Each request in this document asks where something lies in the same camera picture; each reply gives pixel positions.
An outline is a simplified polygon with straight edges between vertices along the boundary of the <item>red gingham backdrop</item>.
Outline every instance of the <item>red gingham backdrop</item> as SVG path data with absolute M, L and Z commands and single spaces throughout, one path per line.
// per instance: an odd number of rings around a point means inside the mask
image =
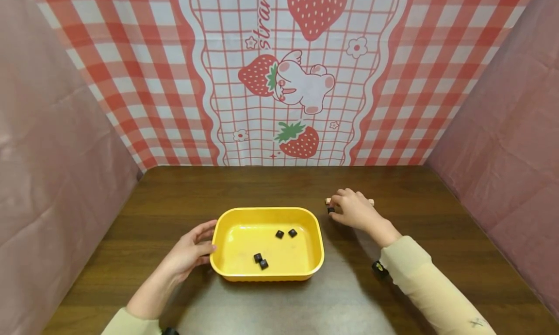
M 36 1 L 148 169 L 423 163 L 529 0 Z

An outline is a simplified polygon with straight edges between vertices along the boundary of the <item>wooden table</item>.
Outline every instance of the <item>wooden table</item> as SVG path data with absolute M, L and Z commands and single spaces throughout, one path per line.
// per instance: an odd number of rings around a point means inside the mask
M 147 172 L 45 334 L 98 335 L 183 233 L 239 206 L 301 206 L 318 217 L 325 260 L 301 283 L 228 283 L 199 268 L 161 319 L 185 335 L 432 334 L 393 284 L 371 270 L 378 249 L 332 222 L 324 198 L 358 189 L 415 238 L 497 334 L 559 334 L 439 178 L 424 167 L 159 167 Z

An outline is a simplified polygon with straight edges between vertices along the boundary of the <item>sleeve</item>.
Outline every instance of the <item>sleeve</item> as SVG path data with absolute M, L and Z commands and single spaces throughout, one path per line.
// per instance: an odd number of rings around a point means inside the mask
M 418 243 L 403 236 L 381 250 L 381 264 L 439 335 L 495 334 L 478 310 L 431 262 Z
M 157 319 L 139 319 L 121 308 L 101 335 L 161 335 Z

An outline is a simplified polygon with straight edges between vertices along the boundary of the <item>small wooden stick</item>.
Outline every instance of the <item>small wooden stick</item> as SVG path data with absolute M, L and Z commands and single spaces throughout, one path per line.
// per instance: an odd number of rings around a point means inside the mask
M 331 200 L 330 198 L 326 198 L 326 199 L 324 199 L 324 203 L 325 203 L 326 205 L 330 205 L 330 200 Z M 371 203 L 372 206 L 375 206 L 375 200 L 373 200 L 373 199 L 368 199 L 368 201 L 369 201 L 369 203 Z

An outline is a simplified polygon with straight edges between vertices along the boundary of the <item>yellow plastic tray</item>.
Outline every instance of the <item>yellow plastic tray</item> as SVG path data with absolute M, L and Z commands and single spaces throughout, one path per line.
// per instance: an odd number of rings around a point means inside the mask
M 288 232 L 297 231 L 291 238 Z M 280 230 L 283 239 L 276 237 Z M 238 207 L 219 220 L 210 255 L 214 270 L 229 281 L 300 281 L 312 277 L 324 262 L 318 220 L 301 207 Z M 269 267 L 262 270 L 254 254 Z

